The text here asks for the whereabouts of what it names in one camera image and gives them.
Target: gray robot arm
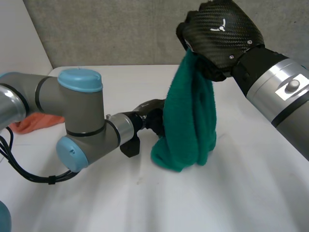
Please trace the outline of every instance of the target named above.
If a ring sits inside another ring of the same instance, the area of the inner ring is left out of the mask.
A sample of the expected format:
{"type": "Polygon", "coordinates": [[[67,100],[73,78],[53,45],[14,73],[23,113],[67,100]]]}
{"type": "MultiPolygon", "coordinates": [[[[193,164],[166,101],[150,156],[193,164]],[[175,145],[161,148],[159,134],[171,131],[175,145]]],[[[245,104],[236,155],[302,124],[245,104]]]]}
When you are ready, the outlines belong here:
{"type": "Polygon", "coordinates": [[[240,58],[232,76],[246,98],[309,160],[309,71],[256,47],[240,58]]]}
{"type": "Polygon", "coordinates": [[[148,126],[147,116],[161,110],[163,100],[153,100],[137,110],[104,118],[102,82],[92,70],[66,70],[58,78],[11,72],[0,77],[0,130],[34,112],[63,116],[67,135],[56,150],[72,171],[97,161],[117,147],[131,157],[139,153],[137,131],[148,126]]]}

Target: robotic arm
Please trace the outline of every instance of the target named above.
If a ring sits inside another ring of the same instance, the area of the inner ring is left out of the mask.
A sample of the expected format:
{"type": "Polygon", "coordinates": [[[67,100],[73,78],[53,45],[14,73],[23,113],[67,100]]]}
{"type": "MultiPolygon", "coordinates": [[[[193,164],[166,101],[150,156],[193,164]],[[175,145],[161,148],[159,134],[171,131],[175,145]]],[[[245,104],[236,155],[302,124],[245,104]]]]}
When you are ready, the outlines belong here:
{"type": "Polygon", "coordinates": [[[0,77],[0,130],[34,112],[64,116],[67,135],[56,151],[77,173],[120,146],[128,157],[139,154],[137,132],[164,135],[164,100],[141,104],[132,112],[104,118],[103,86],[92,70],[63,71],[58,78],[11,72],[0,77]]]}
{"type": "Polygon", "coordinates": [[[185,49],[200,57],[205,78],[232,76],[245,97],[309,160],[309,71],[265,48],[261,32],[232,0],[213,0],[177,28],[185,49]]]}

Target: wall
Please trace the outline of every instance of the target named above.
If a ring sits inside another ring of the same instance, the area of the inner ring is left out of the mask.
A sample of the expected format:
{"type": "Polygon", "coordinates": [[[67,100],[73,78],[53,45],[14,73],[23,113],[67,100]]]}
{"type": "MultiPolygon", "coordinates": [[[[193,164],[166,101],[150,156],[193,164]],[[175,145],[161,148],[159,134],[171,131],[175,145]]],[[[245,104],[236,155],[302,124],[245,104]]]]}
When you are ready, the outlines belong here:
{"type": "Polygon", "coordinates": [[[0,0],[0,73],[47,75],[52,66],[22,0],[0,0]]]}
{"type": "MultiPolygon", "coordinates": [[[[53,67],[177,64],[175,29],[203,0],[24,0],[53,67]]],[[[235,0],[268,48],[309,67],[308,0],[235,0]]]]}

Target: gray wall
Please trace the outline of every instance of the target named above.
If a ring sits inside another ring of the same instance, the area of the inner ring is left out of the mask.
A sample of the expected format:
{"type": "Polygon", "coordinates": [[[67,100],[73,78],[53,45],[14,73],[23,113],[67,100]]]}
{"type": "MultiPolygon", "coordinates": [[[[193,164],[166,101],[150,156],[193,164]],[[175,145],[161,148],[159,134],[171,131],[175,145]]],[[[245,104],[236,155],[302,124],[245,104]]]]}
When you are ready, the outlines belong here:
{"type": "MultiPolygon", "coordinates": [[[[175,29],[202,0],[24,0],[53,65],[178,64],[175,29]]],[[[269,49],[309,67],[308,0],[235,0],[269,49]]]]}

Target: logo on hand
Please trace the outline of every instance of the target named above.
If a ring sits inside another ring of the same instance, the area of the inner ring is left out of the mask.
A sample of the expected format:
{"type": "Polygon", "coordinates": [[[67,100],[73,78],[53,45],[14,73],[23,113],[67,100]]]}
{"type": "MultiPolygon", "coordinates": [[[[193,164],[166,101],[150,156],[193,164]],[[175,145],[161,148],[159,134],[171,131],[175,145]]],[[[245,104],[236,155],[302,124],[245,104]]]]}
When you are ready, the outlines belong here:
{"type": "Polygon", "coordinates": [[[211,28],[211,30],[212,31],[225,31],[225,18],[223,19],[223,24],[219,28],[217,28],[217,29],[211,28]]]}

